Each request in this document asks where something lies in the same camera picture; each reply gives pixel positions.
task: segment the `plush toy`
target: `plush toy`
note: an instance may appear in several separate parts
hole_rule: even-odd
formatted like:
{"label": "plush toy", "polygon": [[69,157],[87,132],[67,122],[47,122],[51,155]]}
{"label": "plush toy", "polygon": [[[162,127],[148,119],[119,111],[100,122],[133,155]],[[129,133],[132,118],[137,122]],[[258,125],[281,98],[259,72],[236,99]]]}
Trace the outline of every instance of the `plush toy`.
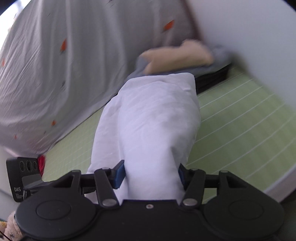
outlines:
{"label": "plush toy", "polygon": [[[0,231],[11,241],[19,241],[23,236],[15,221],[15,212],[9,215],[7,222],[0,222]],[[9,241],[0,233],[0,240]]]}

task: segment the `pillow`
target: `pillow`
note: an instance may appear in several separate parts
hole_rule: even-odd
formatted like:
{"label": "pillow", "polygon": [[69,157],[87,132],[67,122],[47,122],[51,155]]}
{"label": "pillow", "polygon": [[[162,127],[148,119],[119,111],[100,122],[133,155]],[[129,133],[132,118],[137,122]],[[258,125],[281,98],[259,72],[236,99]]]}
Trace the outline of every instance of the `pillow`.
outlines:
{"label": "pillow", "polygon": [[185,40],[180,47],[149,49],[140,56],[149,62],[144,69],[145,75],[211,65],[214,62],[208,48],[197,40]]}

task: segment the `green mat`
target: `green mat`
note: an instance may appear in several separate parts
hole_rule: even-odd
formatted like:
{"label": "green mat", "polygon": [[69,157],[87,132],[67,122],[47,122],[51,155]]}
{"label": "green mat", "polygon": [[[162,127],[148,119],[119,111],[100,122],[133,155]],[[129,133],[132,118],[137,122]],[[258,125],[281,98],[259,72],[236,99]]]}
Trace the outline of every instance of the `green mat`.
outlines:
{"label": "green mat", "polygon": [[[226,81],[198,98],[202,124],[187,168],[208,174],[227,169],[265,190],[295,165],[295,112],[256,80],[233,68]],[[46,154],[44,181],[72,169],[87,171],[101,113],[93,114]],[[214,196],[215,190],[206,190],[204,201]]]}

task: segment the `white cloth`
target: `white cloth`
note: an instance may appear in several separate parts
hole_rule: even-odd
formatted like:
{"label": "white cloth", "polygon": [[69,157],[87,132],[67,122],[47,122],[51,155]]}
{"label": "white cloth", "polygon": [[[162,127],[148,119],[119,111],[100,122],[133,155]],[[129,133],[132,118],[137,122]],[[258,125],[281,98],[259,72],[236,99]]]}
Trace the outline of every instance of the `white cloth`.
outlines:
{"label": "white cloth", "polygon": [[[105,106],[88,173],[125,160],[118,200],[175,199],[184,194],[178,174],[200,126],[194,76],[189,73],[133,78]],[[96,194],[87,197],[97,202]]]}
{"label": "white cloth", "polygon": [[0,145],[43,154],[119,91],[143,51],[193,32],[180,0],[32,0],[0,51]]}

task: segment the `black circular cover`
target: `black circular cover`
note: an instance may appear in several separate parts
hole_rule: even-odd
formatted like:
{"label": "black circular cover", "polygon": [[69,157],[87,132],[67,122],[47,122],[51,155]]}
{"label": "black circular cover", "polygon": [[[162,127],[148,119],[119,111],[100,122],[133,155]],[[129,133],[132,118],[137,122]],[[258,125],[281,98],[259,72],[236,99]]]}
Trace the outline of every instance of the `black circular cover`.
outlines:
{"label": "black circular cover", "polygon": [[221,238],[261,240],[274,234],[284,220],[284,210],[265,194],[244,189],[221,194],[204,206],[204,216]]}
{"label": "black circular cover", "polygon": [[20,230],[38,240],[65,240],[83,232],[95,205],[69,188],[45,188],[22,202],[15,214]]}

